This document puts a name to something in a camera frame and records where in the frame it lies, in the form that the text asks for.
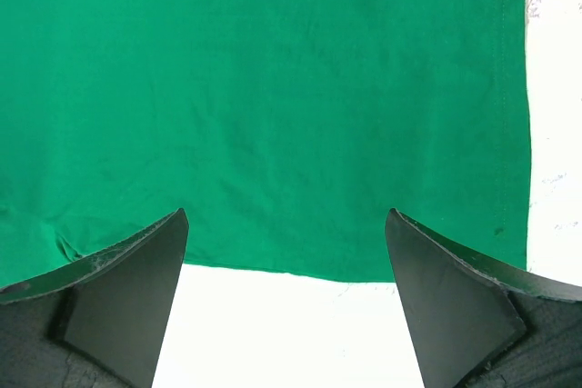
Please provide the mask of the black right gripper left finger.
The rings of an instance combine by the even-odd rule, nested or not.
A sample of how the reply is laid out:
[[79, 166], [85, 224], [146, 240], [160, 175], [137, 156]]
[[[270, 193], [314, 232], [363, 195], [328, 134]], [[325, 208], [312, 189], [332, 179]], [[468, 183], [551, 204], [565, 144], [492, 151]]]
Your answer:
[[4, 387], [150, 387], [186, 253], [179, 209], [1, 289]]

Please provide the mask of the green t-shirt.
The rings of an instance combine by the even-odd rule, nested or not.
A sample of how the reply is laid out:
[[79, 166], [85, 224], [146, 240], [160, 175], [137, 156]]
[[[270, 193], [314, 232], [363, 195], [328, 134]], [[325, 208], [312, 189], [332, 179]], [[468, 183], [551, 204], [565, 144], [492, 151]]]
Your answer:
[[386, 283], [397, 209], [527, 263], [526, 0], [1, 0], [1, 283], [186, 212], [189, 264]]

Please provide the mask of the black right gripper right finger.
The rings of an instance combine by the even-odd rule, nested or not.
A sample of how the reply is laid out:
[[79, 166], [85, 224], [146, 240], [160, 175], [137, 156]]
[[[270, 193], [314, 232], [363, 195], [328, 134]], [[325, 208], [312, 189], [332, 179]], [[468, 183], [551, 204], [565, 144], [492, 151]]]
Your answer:
[[580, 386], [580, 287], [498, 261], [396, 209], [385, 234], [424, 386]]

